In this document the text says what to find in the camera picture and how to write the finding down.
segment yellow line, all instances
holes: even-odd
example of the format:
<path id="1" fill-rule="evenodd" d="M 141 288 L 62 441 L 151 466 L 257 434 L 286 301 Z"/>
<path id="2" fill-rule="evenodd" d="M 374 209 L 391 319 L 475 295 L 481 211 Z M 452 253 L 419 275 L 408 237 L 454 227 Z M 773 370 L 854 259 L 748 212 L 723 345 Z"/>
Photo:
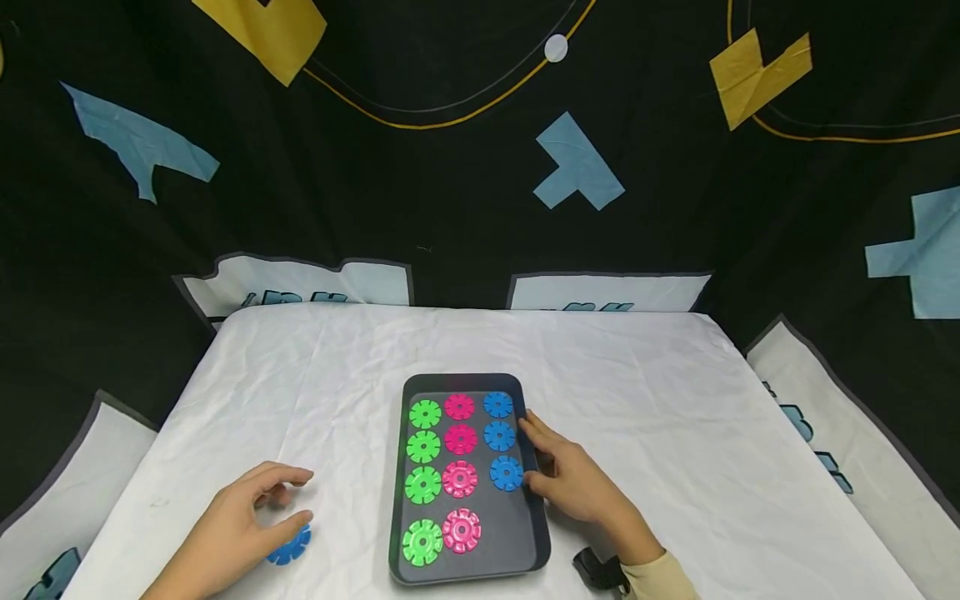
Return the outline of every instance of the yellow line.
<path id="1" fill-rule="evenodd" d="M 727 0 L 727 43 L 733 43 L 733 0 Z M 947 137 L 960 133 L 960 129 L 950 130 L 948 132 L 927 133 L 925 135 L 912 135 L 910 137 L 844 137 L 841 135 L 791 135 L 784 133 L 773 126 L 768 125 L 760 117 L 753 115 L 752 118 L 758 125 L 766 131 L 782 137 L 784 139 L 793 139 L 801 142 L 851 142 L 854 144 L 903 144 L 907 142 L 919 142 L 925 139 L 936 139 L 938 137 Z"/>
<path id="2" fill-rule="evenodd" d="M 587 15 L 589 14 L 590 9 L 593 8 L 593 5 L 594 5 L 594 4 L 596 4 L 596 0 L 590 0 L 590 3 L 589 3 L 589 4 L 587 5 L 587 7 L 584 9 L 583 13 L 580 15 L 580 18 L 578 18 L 578 19 L 577 19 L 577 22 L 573 24 L 573 27 L 570 28 L 570 31 L 566 32 L 565 37 L 566 37 L 567 39 L 570 39 L 570 37 L 573 36 L 573 33 L 574 33 L 575 31 L 577 31 L 577 28 L 580 27 L 580 24 L 584 22 L 584 19 L 587 18 Z M 313 79 L 315 79 L 315 80 L 317 80 L 318 82 L 320 82 L 321 84 L 323 84 L 324 87 L 326 87 L 327 89 L 329 89 L 330 91 L 332 91 L 338 98 L 340 98 L 341 100 L 343 100 L 344 102 L 346 102 L 346 103 L 349 104 L 350 106 L 356 108 L 357 110 L 359 110 L 359 111 L 362 112 L 363 114 L 367 115 L 368 117 L 370 117 L 371 119 L 373 119 L 373 120 L 376 121 L 377 123 L 380 123 L 381 125 L 386 125 L 387 127 L 393 127 L 393 128 L 395 128 L 395 129 L 399 129 L 399 130 L 414 130 L 414 131 L 420 131 L 420 132 L 422 132 L 422 131 L 424 131 L 424 130 L 438 130 L 438 129 L 441 129 L 441 128 L 444 128 L 444 127 L 451 127 L 451 126 L 453 126 L 453 125 L 458 125 L 458 124 L 460 124 L 460 123 L 463 123 L 464 121 L 468 121 L 469 119 L 472 119 L 473 117 L 475 117 L 476 115 L 480 114 L 481 112 L 485 112 L 487 109 L 494 107 L 495 105 L 499 104 L 500 101 L 502 101 L 504 98 L 506 98 L 506 97 L 509 96 L 510 94 L 514 93 L 515 91 L 517 91 L 517 90 L 520 88 L 521 85 L 524 85 L 524 84 L 526 84 L 528 81 L 530 81 L 530 78 L 532 78 L 534 75 L 536 75 L 545 65 L 546 65 L 546 59 L 541 60 L 541 61 L 540 61 L 540 64 L 538 64 L 537 66 L 535 66 L 532 71 L 530 71 L 529 73 L 527 73 L 527 74 L 523 77 L 523 79 L 521 79 L 520 81 L 516 82 L 510 89 L 508 89 L 507 91 L 503 92 L 502 94 L 500 94 L 499 96 L 497 96 L 496 98 L 494 98 L 492 101 L 486 103 L 484 106 L 478 108 L 478 109 L 475 110 L 474 112 L 471 112 L 470 114 L 466 114 L 466 115 L 464 115 L 464 116 L 462 116 L 462 117 L 459 117 L 459 118 L 456 118 L 456 119 L 452 119 L 452 120 L 450 120 L 450 121 L 443 121 L 442 123 L 430 123 L 430 124 L 428 124 L 428 125 L 408 125 L 408 124 L 406 124 L 406 123 L 394 123 L 393 121 L 387 121 L 386 119 L 382 119 L 382 118 L 376 116 L 375 114 L 369 112 L 369 111 L 366 110 L 365 108 L 360 107 L 358 104 L 356 104 L 355 102 L 353 102 L 352 100 L 350 100 L 350 98 L 348 98 L 347 96 L 345 96 L 345 95 L 343 95 L 342 93 L 340 93 L 336 88 L 333 87 L 333 85 L 330 85 L 330 84 L 328 84 L 327 82 L 325 82 L 324 80 L 320 79 L 320 77 L 318 77 L 316 74 L 314 74 L 313 71 L 311 71 L 310 69 L 308 69 L 308 68 L 306 68 L 306 67 L 303 67 L 303 71 L 304 71 L 307 75 L 309 75 L 310 77 L 312 77 Z"/>

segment finger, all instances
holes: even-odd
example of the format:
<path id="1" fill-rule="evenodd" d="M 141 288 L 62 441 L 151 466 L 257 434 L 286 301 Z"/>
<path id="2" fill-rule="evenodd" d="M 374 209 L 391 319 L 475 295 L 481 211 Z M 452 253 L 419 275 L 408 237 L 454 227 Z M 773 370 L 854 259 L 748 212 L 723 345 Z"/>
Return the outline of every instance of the finger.
<path id="1" fill-rule="evenodd" d="M 533 412 L 532 410 L 527 410 L 527 419 L 532 422 L 534 426 L 537 427 L 546 437 L 554 438 L 556 440 L 566 439 L 564 436 L 551 429 L 545 422 L 543 422 L 543 419 L 538 417 L 537 413 Z"/>
<path id="2" fill-rule="evenodd" d="M 275 461 L 263 461 L 262 463 L 260 463 L 260 464 L 257 465 L 256 467 L 254 467 L 254 468 L 250 469 L 249 471 L 247 471 L 246 473 L 240 475 L 240 477 L 237 478 L 237 481 L 238 481 L 238 482 L 240 482 L 240 481 L 247 481 L 248 479 L 250 479 L 250 478 L 252 478 L 252 477 L 255 477 L 256 475 L 262 473 L 263 471 L 267 470 L 268 468 L 273 468 L 273 467 L 287 467 L 287 465 L 282 465 L 281 463 L 278 463 L 278 462 L 275 462 Z"/>
<path id="3" fill-rule="evenodd" d="M 253 503 L 253 506 L 254 508 L 260 508 L 268 503 L 272 506 L 286 506 L 290 504 L 291 500 L 293 500 L 293 495 L 290 493 L 290 490 L 283 484 L 278 483 L 262 493 L 260 497 L 256 499 L 256 502 Z"/>
<path id="4" fill-rule="evenodd" d="M 530 491 L 547 500 L 552 499 L 553 491 L 556 490 L 557 481 L 547 477 L 543 473 L 534 470 L 528 470 L 523 473 L 523 483 L 530 488 Z"/>
<path id="5" fill-rule="evenodd" d="M 276 484 L 291 483 L 300 487 L 310 481 L 311 477 L 313 477 L 312 470 L 277 465 L 260 471 L 249 479 L 240 482 L 240 485 L 249 492 L 252 499 L 256 499 Z"/>
<path id="6" fill-rule="evenodd" d="M 253 502 L 254 508 L 260 508 L 270 500 L 270 497 L 277 492 L 277 487 L 282 486 L 283 484 L 276 484 L 266 492 L 260 494 L 260 496 Z"/>
<path id="7" fill-rule="evenodd" d="M 539 450 L 535 452 L 535 455 L 537 457 L 537 466 L 540 468 L 540 472 L 550 477 L 556 477 L 557 462 L 554 460 L 553 456 L 546 454 L 545 452 L 540 452 Z"/>
<path id="8" fill-rule="evenodd" d="M 313 519 L 311 511 L 300 511 L 295 515 L 288 516 L 280 523 L 270 529 L 264 529 L 260 534 L 260 552 L 267 556 L 286 542 L 297 536 L 303 525 L 306 525 Z"/>
<path id="9" fill-rule="evenodd" d="M 547 454 L 553 454 L 552 450 L 556 445 L 556 440 L 548 438 L 527 419 L 521 418 L 517 420 L 517 422 L 520 424 L 520 429 L 523 430 L 523 433 L 527 434 L 530 441 L 537 447 L 537 450 L 546 452 Z"/>

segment black backdrop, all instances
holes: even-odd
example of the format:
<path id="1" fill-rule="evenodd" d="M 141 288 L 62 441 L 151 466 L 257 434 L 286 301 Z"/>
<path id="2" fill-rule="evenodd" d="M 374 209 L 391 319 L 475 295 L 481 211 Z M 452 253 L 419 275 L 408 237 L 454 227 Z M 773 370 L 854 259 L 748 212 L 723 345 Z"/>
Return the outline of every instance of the black backdrop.
<path id="1" fill-rule="evenodd" d="M 313 68 L 395 108 L 468 96 L 588 7 L 318 5 Z M 709 60 L 749 27 L 767 60 L 810 32 L 814 70 L 729 132 Z M 212 336 L 172 276 L 232 252 L 402 263 L 417 305 L 448 307 L 505 308 L 515 274 L 713 273 L 696 310 L 741 348 L 786 315 L 960 502 L 960 322 L 915 319 L 908 279 L 868 279 L 863 251 L 913 237 L 911 196 L 960 185 L 958 5 L 598 0 L 563 62 L 429 131 L 305 73 L 282 86 L 187 0 L 0 2 L 0 40 L 0 516 L 97 389 L 163 422 Z M 157 167 L 157 203 L 138 199 L 60 82 L 181 133 L 215 176 Z M 446 121 L 515 82 L 374 112 Z M 626 188 L 602 211 L 532 194 L 565 111 Z"/>

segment green gear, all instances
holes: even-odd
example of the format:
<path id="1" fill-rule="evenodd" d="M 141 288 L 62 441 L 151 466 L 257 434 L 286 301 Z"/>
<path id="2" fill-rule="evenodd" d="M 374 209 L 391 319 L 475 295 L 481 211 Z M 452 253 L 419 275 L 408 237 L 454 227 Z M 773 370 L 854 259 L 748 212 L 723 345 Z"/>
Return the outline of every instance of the green gear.
<path id="1" fill-rule="evenodd" d="M 407 441 L 407 456 L 415 463 L 429 463 L 440 454 L 440 438 L 432 431 L 418 431 Z"/>
<path id="2" fill-rule="evenodd" d="M 430 504 L 440 495 L 440 474 L 433 467 L 417 467 L 407 475 L 406 491 L 414 504 Z"/>
<path id="3" fill-rule="evenodd" d="M 429 429 L 440 422 L 440 404 L 433 400 L 421 400 L 410 408 L 410 422 L 420 429 Z"/>
<path id="4" fill-rule="evenodd" d="M 444 549 L 440 525 L 429 518 L 414 521 L 403 534 L 403 558 L 413 566 L 427 566 L 437 560 Z"/>

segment beige sleeve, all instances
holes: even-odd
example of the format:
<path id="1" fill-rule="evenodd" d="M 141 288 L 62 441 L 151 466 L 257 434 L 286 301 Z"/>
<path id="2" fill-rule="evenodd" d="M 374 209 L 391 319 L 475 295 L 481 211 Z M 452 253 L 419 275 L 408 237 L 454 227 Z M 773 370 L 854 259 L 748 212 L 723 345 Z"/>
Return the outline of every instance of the beige sleeve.
<path id="1" fill-rule="evenodd" d="M 627 600 L 700 600 L 680 561 L 669 552 L 649 564 L 620 567 L 630 582 Z"/>

